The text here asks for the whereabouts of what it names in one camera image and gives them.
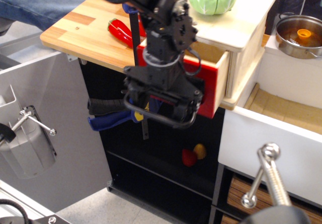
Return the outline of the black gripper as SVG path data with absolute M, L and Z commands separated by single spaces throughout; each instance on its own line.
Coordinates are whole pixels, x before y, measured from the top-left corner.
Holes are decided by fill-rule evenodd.
M 127 66 L 127 108 L 146 111 L 150 96 L 173 104 L 172 118 L 194 122 L 200 108 L 204 81 L 187 74 L 179 63 L 173 66 Z

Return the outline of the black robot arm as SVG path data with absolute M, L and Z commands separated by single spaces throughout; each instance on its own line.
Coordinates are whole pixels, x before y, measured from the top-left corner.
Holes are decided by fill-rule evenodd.
M 193 124 L 203 98 L 202 80 L 187 72 L 183 58 L 197 29 L 187 0 L 107 0 L 126 3 L 140 13 L 146 31 L 146 66 L 127 66 L 125 106 L 160 123 L 184 128 Z

